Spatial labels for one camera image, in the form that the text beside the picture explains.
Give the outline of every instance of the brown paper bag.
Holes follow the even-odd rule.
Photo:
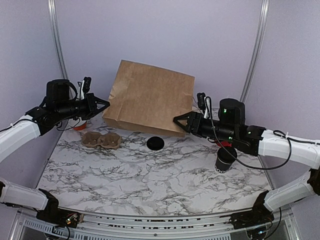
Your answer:
[[[192,110],[195,77],[122,60],[102,117],[114,128],[183,137],[173,118]]]

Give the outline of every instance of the black cup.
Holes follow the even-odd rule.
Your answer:
[[[221,147],[218,150],[215,170],[222,174],[224,174],[235,161],[235,159],[226,150],[235,158],[238,156],[236,150],[232,146],[225,146],[224,148]]]

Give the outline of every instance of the white arm segment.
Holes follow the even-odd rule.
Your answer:
[[[20,119],[32,119],[32,117],[24,115]],[[38,125],[31,121],[21,121],[0,133],[0,163],[22,145],[39,136]]]
[[[258,154],[286,159],[289,156],[289,143],[285,138],[274,135],[272,130],[265,130],[262,134],[263,140],[259,142]],[[303,139],[288,136],[293,139],[320,143],[320,140]],[[291,161],[298,162],[318,170],[320,168],[320,145],[299,143],[291,141]]]
[[[284,205],[315,195],[312,186],[307,183],[310,174],[310,171],[308,171],[298,179],[280,188],[269,191],[264,198],[263,205],[272,212]]]
[[[32,119],[32,117],[25,115],[20,119]],[[21,121],[0,133],[0,163],[22,145],[38,136],[40,136],[39,127],[31,121]],[[0,203],[26,206],[37,210],[45,209],[48,199],[43,192],[12,183],[1,177],[0,182],[4,184],[0,191]]]
[[[0,182],[5,185],[0,192],[0,203],[25,206],[37,210],[45,209],[48,199],[42,191],[12,183],[1,177]]]

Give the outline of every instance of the marble countertop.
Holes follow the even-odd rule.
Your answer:
[[[117,133],[117,150],[81,144],[87,131]],[[215,171],[218,146],[187,134],[163,137],[164,148],[147,148],[151,134],[108,127],[101,115],[82,131],[63,132],[38,188],[59,200],[59,206],[78,211],[145,216],[221,213],[252,207],[270,190],[262,170],[235,162],[226,173]],[[257,157],[238,152],[244,163],[260,167]]]

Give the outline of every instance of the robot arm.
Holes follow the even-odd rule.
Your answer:
[[[198,93],[197,97],[199,109],[203,113],[208,112],[210,104],[205,104],[205,94]],[[274,220],[272,211],[305,197],[320,195],[320,140],[279,136],[261,126],[245,125],[245,105],[231,98],[220,101],[218,117],[219,120],[207,119],[204,114],[192,111],[176,116],[173,122],[188,133],[228,142],[233,148],[253,156],[287,159],[291,144],[289,160],[311,168],[298,179],[261,193],[252,210],[232,214],[230,222],[235,229],[267,223],[270,219]],[[186,124],[183,125],[181,120],[185,120]]]
[[[91,78],[85,77],[79,85],[78,95],[69,80],[58,79],[48,82],[42,104],[29,110],[18,121],[0,132],[0,163],[22,145],[46,134],[62,121],[79,118],[87,120],[109,107],[108,101],[88,93],[90,83]],[[70,88],[75,92],[76,97],[73,99],[70,99]],[[61,224],[63,219],[67,220],[70,227],[77,225],[74,212],[59,209],[58,200],[46,190],[24,187],[1,177],[0,203],[36,209],[37,218],[50,223]]]

